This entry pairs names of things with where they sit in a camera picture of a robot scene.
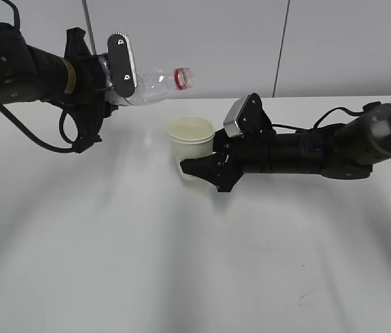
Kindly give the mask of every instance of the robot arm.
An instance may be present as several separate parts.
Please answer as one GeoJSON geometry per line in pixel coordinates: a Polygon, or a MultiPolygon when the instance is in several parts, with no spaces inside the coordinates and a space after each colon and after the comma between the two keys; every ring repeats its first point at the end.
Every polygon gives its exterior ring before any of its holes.
{"type": "Polygon", "coordinates": [[[374,164],[391,158],[391,104],[374,102],[348,124],[277,134],[263,111],[262,101],[251,94],[234,103],[215,133],[214,154],[181,162],[184,173],[211,182],[229,192],[246,173],[308,173],[335,179],[369,177],[374,164]]]}
{"type": "Polygon", "coordinates": [[[15,24],[0,23],[0,111],[25,135],[43,148],[58,153],[81,153],[100,142],[103,119],[117,109],[106,101],[107,94],[122,99],[136,88],[135,65],[128,37],[114,33],[108,52],[91,55],[79,28],[67,31],[64,58],[25,43],[19,31],[19,12],[9,0],[15,24]],[[58,148],[38,139],[4,104],[44,101],[61,109],[60,134],[70,148],[58,148]],[[78,136],[69,139],[63,130],[65,117],[76,123],[78,136]]]}

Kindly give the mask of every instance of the white table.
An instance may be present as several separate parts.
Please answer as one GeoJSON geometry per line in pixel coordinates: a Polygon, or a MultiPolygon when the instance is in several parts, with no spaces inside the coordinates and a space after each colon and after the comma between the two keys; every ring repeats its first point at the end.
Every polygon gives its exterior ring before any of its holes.
{"type": "MultiPolygon", "coordinates": [[[[391,96],[264,106],[311,126],[375,100],[391,96]]],[[[43,151],[0,115],[0,332],[391,332],[391,160],[361,181],[183,184],[165,124],[195,114],[219,128],[233,102],[121,109],[82,155],[43,151]]],[[[60,144],[57,109],[10,109],[60,144]]]]}

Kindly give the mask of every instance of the wire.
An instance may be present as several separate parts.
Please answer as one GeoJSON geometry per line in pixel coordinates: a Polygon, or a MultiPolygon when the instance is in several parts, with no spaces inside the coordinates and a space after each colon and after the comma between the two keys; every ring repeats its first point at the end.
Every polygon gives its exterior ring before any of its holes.
{"type": "Polygon", "coordinates": [[[342,106],[338,107],[338,108],[333,108],[332,110],[329,110],[327,113],[325,113],[322,117],[320,117],[319,120],[316,121],[316,123],[314,124],[314,129],[317,129],[319,128],[319,125],[321,124],[321,122],[323,122],[323,120],[325,120],[325,118],[327,118],[327,116],[329,116],[331,113],[333,113],[334,111],[336,110],[341,110],[343,112],[345,112],[346,114],[348,114],[349,116],[352,116],[352,117],[359,117],[361,116],[362,114],[365,114],[365,111],[362,111],[362,112],[354,112],[354,111],[351,111],[351,110],[348,110],[347,108],[344,108],[342,106]]]}
{"type": "Polygon", "coordinates": [[[300,128],[300,127],[289,126],[289,125],[281,125],[279,123],[272,124],[272,127],[286,128],[288,130],[306,130],[306,128],[300,128]]]}
{"type": "Polygon", "coordinates": [[[62,139],[66,141],[68,144],[74,144],[74,142],[69,139],[67,134],[65,134],[64,131],[64,123],[65,123],[65,118],[67,117],[67,111],[63,110],[61,113],[61,117],[59,118],[59,134],[61,135],[62,139]]]}
{"type": "Polygon", "coordinates": [[[21,28],[21,19],[19,17],[19,11],[16,7],[16,5],[11,2],[10,0],[2,0],[2,2],[8,4],[13,9],[13,24],[16,30],[19,30],[21,28]]]}
{"type": "Polygon", "coordinates": [[[10,120],[13,125],[18,127],[18,129],[23,132],[31,141],[36,143],[38,146],[47,149],[48,151],[53,151],[55,153],[73,153],[74,149],[71,148],[60,148],[52,146],[44,141],[42,141],[39,137],[34,135],[17,117],[14,116],[13,113],[10,112],[2,103],[0,102],[0,112],[10,120]]]}

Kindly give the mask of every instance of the clear plastic bottle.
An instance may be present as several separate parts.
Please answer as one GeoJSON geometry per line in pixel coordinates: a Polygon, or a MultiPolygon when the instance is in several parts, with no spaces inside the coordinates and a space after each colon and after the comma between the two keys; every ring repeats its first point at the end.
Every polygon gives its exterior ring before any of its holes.
{"type": "Polygon", "coordinates": [[[110,99],[117,105],[150,105],[171,96],[178,91],[191,88],[193,84],[192,72],[189,68],[177,68],[173,73],[157,72],[137,74],[137,87],[132,96],[125,99],[110,99]]]}

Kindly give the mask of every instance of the paper cup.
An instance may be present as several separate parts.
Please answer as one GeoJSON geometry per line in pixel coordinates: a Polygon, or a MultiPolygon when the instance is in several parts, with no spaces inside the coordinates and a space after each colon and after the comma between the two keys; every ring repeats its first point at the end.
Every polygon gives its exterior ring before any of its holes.
{"type": "Polygon", "coordinates": [[[198,179],[183,173],[180,162],[189,158],[200,158],[213,153],[215,129],[212,124],[200,117],[177,118],[169,123],[166,134],[170,140],[180,174],[186,180],[198,179]]]}

